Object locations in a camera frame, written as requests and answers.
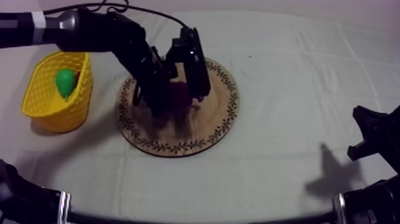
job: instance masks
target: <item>engraved floral border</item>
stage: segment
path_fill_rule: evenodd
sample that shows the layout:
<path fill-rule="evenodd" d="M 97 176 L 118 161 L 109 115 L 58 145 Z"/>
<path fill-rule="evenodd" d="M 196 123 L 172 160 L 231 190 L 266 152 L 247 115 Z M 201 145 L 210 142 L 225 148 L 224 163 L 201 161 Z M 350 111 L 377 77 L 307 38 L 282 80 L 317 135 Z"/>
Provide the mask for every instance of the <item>engraved floral border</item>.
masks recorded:
<path fill-rule="evenodd" d="M 140 136 L 140 131 L 135 127 L 135 123 L 128 116 L 129 102 L 127 99 L 129 96 L 129 90 L 132 87 L 132 83 L 135 83 L 136 81 L 133 78 L 129 78 L 124 81 L 121 93 L 119 95 L 119 101 L 117 103 L 117 117 L 118 122 L 122 124 L 122 128 L 130 131 L 130 136 L 133 137 L 134 143 L 137 147 L 145 147 L 146 149 L 141 148 L 141 150 L 144 151 L 152 149 L 153 152 L 149 153 L 156 155 L 158 155 L 160 152 L 170 152 L 176 156 L 179 156 L 178 153 L 182 151 L 188 152 L 187 154 L 194 154 L 198 153 L 199 150 L 203 150 L 207 145 L 207 147 L 214 145 L 229 131 L 239 109 L 238 90 L 236 89 L 235 83 L 230 79 L 230 75 L 225 73 L 219 64 L 206 59 L 206 66 L 209 71 L 214 71 L 216 73 L 217 77 L 219 77 L 222 81 L 222 84 L 224 84 L 229 91 L 229 102 L 226 108 L 227 117 L 222 120 L 222 123 L 215 128 L 213 134 L 207 139 L 179 142 L 176 145 L 162 144 L 159 141 L 148 140 Z"/>

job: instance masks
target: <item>black cable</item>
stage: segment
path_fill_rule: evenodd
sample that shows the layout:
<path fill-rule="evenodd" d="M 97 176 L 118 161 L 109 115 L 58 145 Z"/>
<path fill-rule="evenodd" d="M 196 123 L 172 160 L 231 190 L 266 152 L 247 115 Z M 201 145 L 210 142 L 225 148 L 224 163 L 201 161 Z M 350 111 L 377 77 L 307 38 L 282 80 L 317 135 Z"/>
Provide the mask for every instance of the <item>black cable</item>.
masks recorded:
<path fill-rule="evenodd" d="M 95 8 L 94 10 L 91 10 L 91 12 L 97 12 L 97 11 L 99 11 L 99 10 L 104 6 L 104 3 L 106 3 L 106 2 L 107 2 L 107 0 L 103 0 L 103 1 L 100 3 L 99 7 Z M 124 2 L 125 2 L 125 5 L 126 5 L 126 6 L 129 5 L 129 1 L 128 1 L 128 0 L 124 0 Z M 125 12 L 128 10 L 128 8 L 127 8 L 126 6 L 125 6 L 123 9 L 119 9 L 119 8 L 110 6 L 110 7 L 107 8 L 107 12 L 109 12 L 109 11 L 111 11 L 111 10 L 115 10 L 115 11 L 118 12 L 118 13 L 125 13 Z"/>
<path fill-rule="evenodd" d="M 269 221 L 269 222 L 252 222 L 250 224 L 322 224 L 322 223 L 335 224 L 336 213 L 329 212 L 325 214 L 316 214 L 313 216 L 297 217 L 293 219 L 284 219 L 284 220 Z"/>
<path fill-rule="evenodd" d="M 67 222 L 78 224 L 161 224 L 154 222 L 128 221 L 109 219 L 105 217 L 95 217 L 86 214 L 75 213 L 72 211 L 68 212 Z"/>
<path fill-rule="evenodd" d="M 84 4 L 77 4 L 77 5 L 69 5 L 66 7 L 61 7 L 61 8 L 55 8 L 53 10 L 46 10 L 43 11 L 43 13 L 45 15 L 50 15 L 50 14 L 54 14 L 54 13 L 60 13 L 63 11 L 67 11 L 67 10 L 73 10 L 76 8 L 86 8 L 86 7 L 94 7 L 94 6 L 111 6 L 111 7 L 123 7 L 123 8 L 129 8 L 131 10 L 138 10 L 138 11 L 143 11 L 146 13 L 151 13 L 151 14 L 155 14 L 155 15 L 160 15 L 162 17 L 165 18 L 169 18 L 170 20 L 173 20 L 177 23 L 179 23 L 180 25 L 182 25 L 183 27 L 188 27 L 186 24 L 184 24 L 184 22 L 180 21 L 179 19 L 171 16 L 171 15 L 167 15 L 165 13 L 161 13 L 158 11 L 154 11 L 154 10 L 149 10 L 147 8 L 141 8 L 141 7 L 136 7 L 136 6 L 132 6 L 132 5 L 124 5 L 124 4 L 119 4 L 119 3 L 110 3 L 110 2 L 101 2 L 101 3 L 84 3 Z"/>
<path fill-rule="evenodd" d="M 139 223 L 161 224 L 154 222 L 109 219 L 104 217 L 96 217 L 81 213 L 75 213 L 72 211 L 68 212 L 67 221 L 70 223 L 78 223 L 78 224 L 139 224 Z M 249 224 L 322 224 L 322 223 L 336 224 L 336 214 L 334 212 L 330 212 L 326 214 L 317 214 L 308 217 L 299 217 L 294 219 L 285 219 L 285 220 L 277 220 L 269 222 L 254 222 Z"/>

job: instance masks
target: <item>robotic arm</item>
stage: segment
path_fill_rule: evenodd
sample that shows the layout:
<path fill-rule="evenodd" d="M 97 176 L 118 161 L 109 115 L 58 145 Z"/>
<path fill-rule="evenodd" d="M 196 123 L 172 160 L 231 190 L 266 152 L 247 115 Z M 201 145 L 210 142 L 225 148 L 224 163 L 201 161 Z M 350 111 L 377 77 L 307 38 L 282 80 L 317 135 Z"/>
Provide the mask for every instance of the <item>robotic arm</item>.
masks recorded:
<path fill-rule="evenodd" d="M 205 97 L 210 81 L 197 30 L 181 28 L 180 37 L 162 60 L 146 42 L 145 29 L 117 12 L 94 13 L 87 8 L 60 16 L 43 12 L 0 13 L 0 48 L 55 43 L 62 51 L 112 52 L 137 80 L 134 105 L 143 97 L 153 116 L 168 110 L 168 86 L 183 63 L 191 98 Z"/>

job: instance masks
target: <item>wire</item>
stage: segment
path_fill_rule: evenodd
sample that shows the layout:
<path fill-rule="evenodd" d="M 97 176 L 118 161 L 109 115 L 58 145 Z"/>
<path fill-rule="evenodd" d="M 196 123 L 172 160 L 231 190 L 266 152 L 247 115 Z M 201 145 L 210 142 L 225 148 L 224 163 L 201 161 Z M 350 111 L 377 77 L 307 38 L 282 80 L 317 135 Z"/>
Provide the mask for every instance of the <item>wire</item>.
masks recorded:
<path fill-rule="evenodd" d="M 170 20 L 173 20 L 173 21 L 179 23 L 183 27 L 188 27 L 186 24 L 184 24 L 184 22 L 180 21 L 179 19 L 177 19 L 177 18 L 175 18 L 175 17 L 173 17 L 171 15 L 167 15 L 165 13 L 161 13 L 161 12 L 154 11 L 154 10 L 149 10 L 147 8 L 141 8 L 141 7 L 136 7 L 136 6 L 132 6 L 132 5 L 124 5 L 124 4 L 111 3 L 111 2 L 105 2 L 105 1 L 103 1 L 101 3 L 84 3 L 84 4 L 77 4 L 77 5 L 69 5 L 69 6 L 66 6 L 66 7 L 55 8 L 53 10 L 46 10 L 43 13 L 45 15 L 50 15 L 50 14 L 60 13 L 60 12 L 67 11 L 67 10 L 73 10 L 73 9 L 76 9 L 76 8 L 86 8 L 86 7 L 94 7 L 94 6 L 97 6 L 97 7 L 100 6 L 100 8 L 102 6 L 123 7 L 123 8 L 128 8 L 128 9 L 131 9 L 131 10 L 143 11 L 143 12 L 146 12 L 146 13 L 151 13 L 151 14 L 159 15 L 159 16 L 162 16 L 162 17 L 165 17 L 165 18 L 169 18 Z"/>
<path fill-rule="evenodd" d="M 94 10 L 90 10 L 90 11 L 91 12 L 99 11 L 104 6 L 104 3 L 106 3 L 106 2 L 107 2 L 107 0 L 103 0 L 100 3 L 99 7 L 95 8 Z M 125 2 L 125 7 L 123 9 L 119 9 L 119 8 L 110 6 L 110 7 L 107 8 L 107 13 L 110 12 L 111 10 L 115 10 L 118 13 L 125 13 L 128 10 L 127 6 L 129 5 L 129 1 L 128 0 L 124 0 L 124 2 Z"/>

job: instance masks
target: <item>green egg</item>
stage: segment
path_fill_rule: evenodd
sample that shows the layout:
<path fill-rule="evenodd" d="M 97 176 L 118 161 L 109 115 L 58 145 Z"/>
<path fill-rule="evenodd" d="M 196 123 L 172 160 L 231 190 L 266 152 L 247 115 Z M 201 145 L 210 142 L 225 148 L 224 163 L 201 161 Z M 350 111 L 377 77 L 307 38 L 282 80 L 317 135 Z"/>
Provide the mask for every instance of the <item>green egg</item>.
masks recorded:
<path fill-rule="evenodd" d="M 55 77 L 55 84 L 60 95 L 67 99 L 76 86 L 74 71 L 72 69 L 61 69 Z"/>

